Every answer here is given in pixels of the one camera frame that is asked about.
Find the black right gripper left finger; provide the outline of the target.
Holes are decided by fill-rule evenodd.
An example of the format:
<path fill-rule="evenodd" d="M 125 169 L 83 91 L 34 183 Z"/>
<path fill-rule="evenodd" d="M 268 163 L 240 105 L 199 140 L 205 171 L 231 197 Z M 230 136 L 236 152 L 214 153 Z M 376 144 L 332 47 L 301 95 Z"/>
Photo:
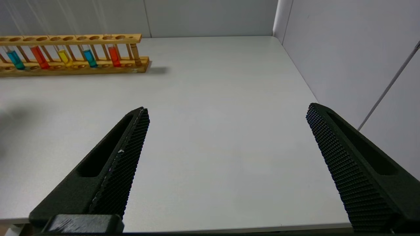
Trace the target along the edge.
<path fill-rule="evenodd" d="M 149 124 L 148 109 L 127 113 L 30 212 L 30 223 L 41 229 L 59 214 L 123 218 Z"/>

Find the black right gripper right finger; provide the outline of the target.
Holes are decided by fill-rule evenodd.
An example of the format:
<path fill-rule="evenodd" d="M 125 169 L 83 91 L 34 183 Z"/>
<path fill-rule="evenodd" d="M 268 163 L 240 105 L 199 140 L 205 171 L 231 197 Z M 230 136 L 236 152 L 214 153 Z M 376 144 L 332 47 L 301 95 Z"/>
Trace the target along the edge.
<path fill-rule="evenodd" d="M 356 234 L 418 234 L 420 182 L 332 109 L 306 121 Z"/>

